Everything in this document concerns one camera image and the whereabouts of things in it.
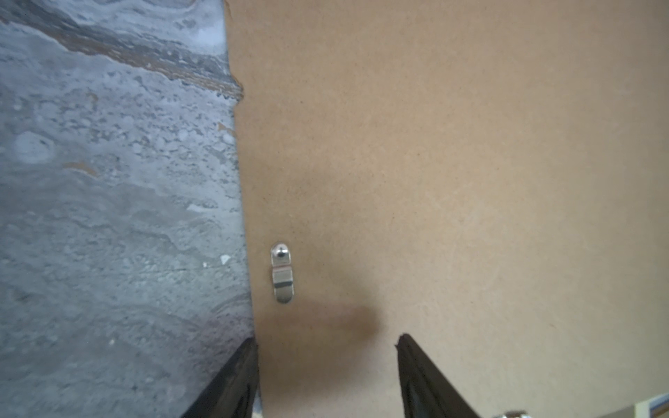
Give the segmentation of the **brown cardboard backing board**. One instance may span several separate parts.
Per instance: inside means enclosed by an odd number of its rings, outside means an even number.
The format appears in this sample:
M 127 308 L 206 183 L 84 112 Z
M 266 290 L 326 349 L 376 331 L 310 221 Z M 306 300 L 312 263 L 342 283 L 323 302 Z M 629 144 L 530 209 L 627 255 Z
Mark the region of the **brown cardboard backing board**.
M 402 334 L 482 417 L 667 393 L 667 2 L 226 19 L 265 416 L 402 416 Z

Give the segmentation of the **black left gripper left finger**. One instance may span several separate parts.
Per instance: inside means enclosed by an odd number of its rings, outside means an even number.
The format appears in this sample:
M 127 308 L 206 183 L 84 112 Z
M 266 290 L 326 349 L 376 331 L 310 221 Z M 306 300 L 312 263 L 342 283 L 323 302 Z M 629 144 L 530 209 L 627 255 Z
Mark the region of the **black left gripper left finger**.
M 259 387 L 259 351 L 247 338 L 182 418 L 251 418 Z

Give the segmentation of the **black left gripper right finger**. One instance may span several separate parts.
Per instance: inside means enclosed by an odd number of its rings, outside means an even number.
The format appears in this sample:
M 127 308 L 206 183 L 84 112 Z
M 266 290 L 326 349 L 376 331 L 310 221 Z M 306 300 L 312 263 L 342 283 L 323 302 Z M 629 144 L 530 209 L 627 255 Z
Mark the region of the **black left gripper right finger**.
M 405 417 L 480 417 L 409 334 L 395 348 Z

